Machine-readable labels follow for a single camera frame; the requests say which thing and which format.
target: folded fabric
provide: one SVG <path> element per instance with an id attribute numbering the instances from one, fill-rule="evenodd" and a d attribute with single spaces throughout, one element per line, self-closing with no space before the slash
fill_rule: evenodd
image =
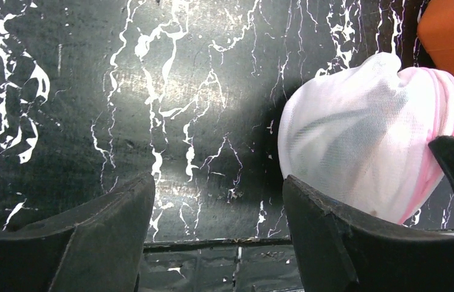
<path id="1" fill-rule="evenodd" d="M 400 68 L 379 53 L 299 88 L 278 131 L 283 176 L 393 223 L 412 216 L 443 177 L 427 144 L 454 136 L 454 77 Z"/>

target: mesh laundry bag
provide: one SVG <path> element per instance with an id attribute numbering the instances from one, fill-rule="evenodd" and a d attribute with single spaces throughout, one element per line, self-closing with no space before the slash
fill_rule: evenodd
<path id="1" fill-rule="evenodd" d="M 454 136 L 454 78 L 400 68 L 379 53 L 298 89 L 278 132 L 284 177 L 393 223 L 412 216 L 443 177 L 427 144 Z"/>

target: marble tabletop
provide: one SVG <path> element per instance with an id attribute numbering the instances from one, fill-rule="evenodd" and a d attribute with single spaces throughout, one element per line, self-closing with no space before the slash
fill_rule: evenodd
<path id="1" fill-rule="evenodd" d="M 311 78 L 376 52 L 419 66 L 425 6 L 0 0 L 0 230 L 151 172 L 148 241 L 289 235 L 283 105 Z M 454 228 L 446 181 L 406 225 Z"/>

